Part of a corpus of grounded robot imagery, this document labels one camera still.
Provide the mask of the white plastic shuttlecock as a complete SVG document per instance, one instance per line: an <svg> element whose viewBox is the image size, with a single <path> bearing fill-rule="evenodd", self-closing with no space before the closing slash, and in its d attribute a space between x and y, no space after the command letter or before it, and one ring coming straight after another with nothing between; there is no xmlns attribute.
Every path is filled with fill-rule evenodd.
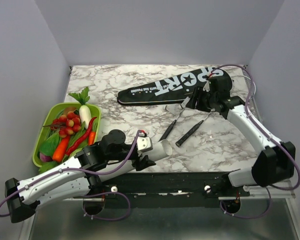
<svg viewBox="0 0 300 240"><path fill-rule="evenodd" d="M166 105L164 107L164 109L175 116L178 115L180 113L180 111L182 110L182 108L180 107L179 104Z"/></svg>
<svg viewBox="0 0 300 240"><path fill-rule="evenodd" d="M186 108L189 101L190 101L189 97L187 97L186 99L183 100L183 102L180 104L180 107L182 110Z"/></svg>

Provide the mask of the black sport racket bag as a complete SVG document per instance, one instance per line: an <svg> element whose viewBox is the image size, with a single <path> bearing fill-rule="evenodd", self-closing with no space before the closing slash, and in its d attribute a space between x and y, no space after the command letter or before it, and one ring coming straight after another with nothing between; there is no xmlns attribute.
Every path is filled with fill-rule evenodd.
<svg viewBox="0 0 300 240"><path fill-rule="evenodd" d="M190 97L196 87L204 87L213 67L202 67L179 75L119 91L122 106L177 104Z"/></svg>

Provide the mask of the black-handled badminton racket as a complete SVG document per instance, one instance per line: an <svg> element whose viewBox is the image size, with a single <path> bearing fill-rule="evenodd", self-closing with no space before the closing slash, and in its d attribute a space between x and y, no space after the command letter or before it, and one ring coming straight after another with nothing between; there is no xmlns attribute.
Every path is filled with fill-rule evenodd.
<svg viewBox="0 0 300 240"><path fill-rule="evenodd" d="M168 128L165 130L165 132L163 133L163 135L160 137L159 142L162 141L162 140L165 140L169 136L169 134L173 130L174 126L176 125L178 119L180 118L180 116L184 112L184 110L185 109L182 109L180 111L180 113L177 115L176 119L168 126Z"/></svg>
<svg viewBox="0 0 300 240"><path fill-rule="evenodd" d="M245 75L235 75L235 77L244 77L245 79L250 81L250 86L248 87L248 91L253 91L252 96L256 93L256 84L251 80L250 77L245 76ZM191 136L193 135L199 128L200 126L211 116L209 114L207 117L205 117L203 120L199 121L197 124L195 124L185 135L183 135L176 143L175 145L177 147L181 147L184 142Z"/></svg>

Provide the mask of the white shuttlecock tube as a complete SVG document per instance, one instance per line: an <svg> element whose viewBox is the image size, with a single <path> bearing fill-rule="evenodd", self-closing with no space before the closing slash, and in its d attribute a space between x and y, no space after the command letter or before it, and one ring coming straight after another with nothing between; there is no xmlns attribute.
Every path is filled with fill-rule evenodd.
<svg viewBox="0 0 300 240"><path fill-rule="evenodd" d="M136 171L142 171L146 168L156 165L156 162L164 158L170 157L173 148L166 139L153 143L153 149L147 152L140 152L136 147L137 157L131 159L131 165Z"/></svg>

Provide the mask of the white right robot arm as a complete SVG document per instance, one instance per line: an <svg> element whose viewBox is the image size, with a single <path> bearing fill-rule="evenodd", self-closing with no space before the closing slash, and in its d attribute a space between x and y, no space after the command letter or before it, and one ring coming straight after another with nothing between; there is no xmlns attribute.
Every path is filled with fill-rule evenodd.
<svg viewBox="0 0 300 240"><path fill-rule="evenodd" d="M267 187L293 177L296 148L272 135L248 109L248 103L230 93L230 81L212 77L197 86L186 105L203 112L215 111L232 123L249 141L258 157L253 166L225 174L220 191L231 196L238 187Z"/></svg>

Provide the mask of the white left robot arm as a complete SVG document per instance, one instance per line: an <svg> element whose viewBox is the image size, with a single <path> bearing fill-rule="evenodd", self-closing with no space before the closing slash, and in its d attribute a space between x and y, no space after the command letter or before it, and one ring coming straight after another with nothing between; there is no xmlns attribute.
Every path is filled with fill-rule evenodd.
<svg viewBox="0 0 300 240"><path fill-rule="evenodd" d="M155 165L149 158L154 144L143 131L137 131L132 144L126 144L123 131L114 129L102 139L70 157L64 163L25 180L10 178L5 182L5 203L12 223L32 217L44 200L66 199L88 195L97 197L102 176L114 178L131 162L137 171Z"/></svg>

